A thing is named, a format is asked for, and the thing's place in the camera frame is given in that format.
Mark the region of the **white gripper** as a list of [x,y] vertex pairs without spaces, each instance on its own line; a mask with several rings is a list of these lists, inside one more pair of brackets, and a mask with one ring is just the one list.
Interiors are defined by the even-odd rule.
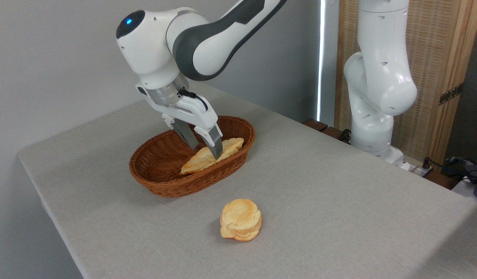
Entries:
[[223,153],[221,138],[223,136],[216,124],[218,117],[209,102],[202,96],[182,97],[173,106],[160,106],[162,118],[181,139],[192,149],[196,149],[199,141],[188,124],[201,136],[215,159]]

